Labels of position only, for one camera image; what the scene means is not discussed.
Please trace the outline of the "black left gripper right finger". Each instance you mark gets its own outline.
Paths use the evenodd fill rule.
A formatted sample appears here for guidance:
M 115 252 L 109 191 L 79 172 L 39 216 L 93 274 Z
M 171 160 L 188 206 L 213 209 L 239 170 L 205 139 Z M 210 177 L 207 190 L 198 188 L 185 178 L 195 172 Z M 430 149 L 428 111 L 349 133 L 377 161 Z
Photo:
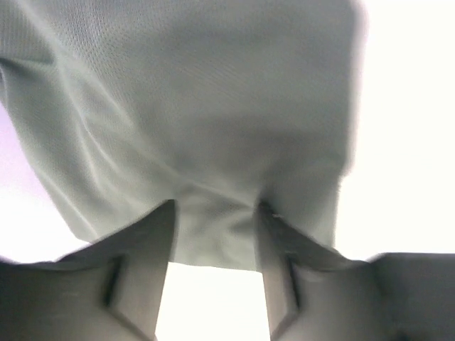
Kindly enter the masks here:
M 272 340 L 453 340 L 454 255 L 347 259 L 261 203 L 255 213 Z

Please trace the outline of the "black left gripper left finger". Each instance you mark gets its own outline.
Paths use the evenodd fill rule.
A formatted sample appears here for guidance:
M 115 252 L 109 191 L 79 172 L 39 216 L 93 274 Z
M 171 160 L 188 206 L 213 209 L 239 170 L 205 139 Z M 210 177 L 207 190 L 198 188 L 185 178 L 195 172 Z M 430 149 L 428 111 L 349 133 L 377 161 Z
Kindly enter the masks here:
M 176 203 L 58 261 L 1 263 L 2 340 L 154 340 Z

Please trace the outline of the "dark grey t-shirt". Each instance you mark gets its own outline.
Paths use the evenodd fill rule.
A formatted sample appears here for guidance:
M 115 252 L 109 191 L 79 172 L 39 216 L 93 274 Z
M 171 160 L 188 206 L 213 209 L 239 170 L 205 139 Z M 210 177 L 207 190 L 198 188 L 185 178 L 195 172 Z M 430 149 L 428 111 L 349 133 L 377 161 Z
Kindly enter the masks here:
M 173 260 L 255 270 L 263 199 L 333 243 L 352 1 L 2 1 L 1 103 L 74 235 L 178 202 Z

